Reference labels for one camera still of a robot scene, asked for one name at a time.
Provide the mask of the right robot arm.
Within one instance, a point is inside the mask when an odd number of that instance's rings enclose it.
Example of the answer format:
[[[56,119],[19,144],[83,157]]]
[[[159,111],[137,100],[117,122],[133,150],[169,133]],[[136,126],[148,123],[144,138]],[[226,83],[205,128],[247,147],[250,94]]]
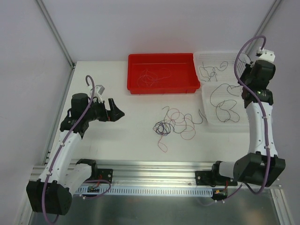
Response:
[[[247,64],[238,83],[249,121],[249,149],[236,162],[216,161],[211,169],[213,184],[227,180],[246,186],[270,187],[285,169],[285,160],[278,157],[272,134],[273,94],[267,88],[276,67],[266,60]]]

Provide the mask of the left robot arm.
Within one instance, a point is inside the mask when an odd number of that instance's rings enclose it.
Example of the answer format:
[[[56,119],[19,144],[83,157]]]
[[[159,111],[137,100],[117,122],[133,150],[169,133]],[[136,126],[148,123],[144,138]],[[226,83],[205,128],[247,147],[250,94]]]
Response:
[[[109,98],[108,103],[110,108],[106,109],[105,102],[98,97],[90,98],[85,93],[72,96],[71,107],[60,124],[59,141],[53,156],[39,178],[30,180],[26,187],[34,212],[66,215],[73,195],[84,182],[100,182],[98,165],[93,159],[79,159],[71,173],[67,170],[90,122],[116,122],[124,117],[113,98]]]

